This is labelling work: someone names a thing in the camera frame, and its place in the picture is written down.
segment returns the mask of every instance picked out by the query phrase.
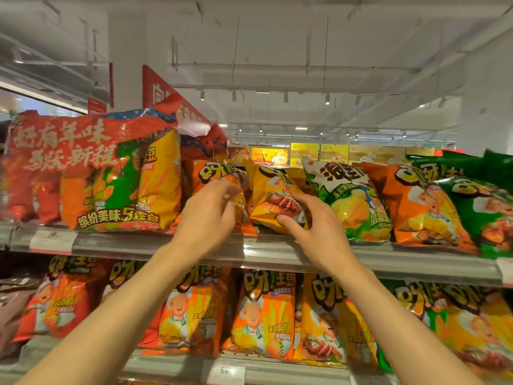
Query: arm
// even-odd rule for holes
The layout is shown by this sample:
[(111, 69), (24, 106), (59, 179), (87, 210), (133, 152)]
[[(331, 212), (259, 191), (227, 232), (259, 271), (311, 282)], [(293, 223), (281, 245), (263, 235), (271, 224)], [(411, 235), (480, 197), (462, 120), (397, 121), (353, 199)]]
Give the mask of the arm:
[(180, 278), (230, 235), (235, 209), (224, 196), (238, 192), (228, 181), (211, 181), (193, 196), (174, 239), (17, 384), (113, 383)]
[(352, 253), (340, 220), (329, 205), (304, 194), (310, 231), (288, 216), (277, 220), (294, 235), (304, 253), (329, 273), (360, 311), (403, 385), (483, 385), (436, 336), (410, 313)]

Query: forearm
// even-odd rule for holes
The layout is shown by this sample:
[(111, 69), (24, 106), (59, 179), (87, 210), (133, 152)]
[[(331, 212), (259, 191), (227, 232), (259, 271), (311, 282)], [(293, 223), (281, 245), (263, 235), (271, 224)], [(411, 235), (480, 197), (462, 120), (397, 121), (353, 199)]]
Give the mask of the forearm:
[(160, 248), (18, 384), (113, 383), (158, 308), (191, 267), (187, 258), (172, 244)]
[(437, 337), (358, 264), (334, 278), (367, 322), (403, 385), (483, 385)]

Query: finger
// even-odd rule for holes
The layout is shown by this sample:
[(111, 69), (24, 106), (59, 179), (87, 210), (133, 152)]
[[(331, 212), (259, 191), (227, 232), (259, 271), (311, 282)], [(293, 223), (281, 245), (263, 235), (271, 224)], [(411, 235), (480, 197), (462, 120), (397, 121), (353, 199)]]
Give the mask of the finger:
[(235, 226), (235, 204), (232, 197), (226, 199), (223, 208), (223, 214), (221, 215), (221, 225), (223, 230), (231, 233)]
[(310, 213), (312, 214), (312, 218), (315, 218), (316, 214), (318, 215), (319, 212), (324, 208), (324, 205), (326, 205), (321, 201), (320, 198), (308, 194), (298, 193), (293, 194), (292, 197), (308, 207)]
[(224, 195), (236, 196), (242, 189), (228, 180), (213, 180), (210, 181), (205, 188), (209, 187), (209, 192), (212, 192), (216, 198), (222, 199)]
[(289, 231), (289, 233), (298, 241), (305, 238), (307, 232), (290, 216), (279, 214), (278, 216), (276, 216), (276, 221), (282, 226), (284, 226)]

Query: ceiling light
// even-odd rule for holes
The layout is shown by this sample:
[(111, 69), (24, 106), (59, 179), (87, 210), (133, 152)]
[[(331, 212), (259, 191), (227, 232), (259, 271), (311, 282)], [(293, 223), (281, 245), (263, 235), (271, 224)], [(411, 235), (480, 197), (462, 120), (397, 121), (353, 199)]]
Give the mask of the ceiling light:
[(438, 103), (438, 108), (443, 108), (445, 103), (447, 103), (447, 97), (444, 96), (440, 99), (440, 102)]
[(16, 47), (14, 47), (12, 49), (12, 55), (14, 56), (14, 61), (17, 64), (22, 64), (23, 63), (22, 54), (20, 53), (20, 51)]

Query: price tag holder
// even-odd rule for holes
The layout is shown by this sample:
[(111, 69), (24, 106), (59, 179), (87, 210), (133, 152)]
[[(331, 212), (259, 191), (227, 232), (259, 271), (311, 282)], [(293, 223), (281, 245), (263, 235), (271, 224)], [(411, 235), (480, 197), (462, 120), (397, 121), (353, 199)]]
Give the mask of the price tag holder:
[(513, 258), (497, 258), (497, 265), (502, 273), (502, 285), (513, 288)]
[(218, 358), (203, 363), (201, 383), (207, 385), (244, 385), (246, 366), (233, 360)]
[(386, 376), (360, 376), (351, 374), (349, 377), (351, 385), (395, 385), (396, 382)]
[(40, 228), (30, 239), (30, 252), (71, 255), (71, 249), (78, 234), (75, 231)]

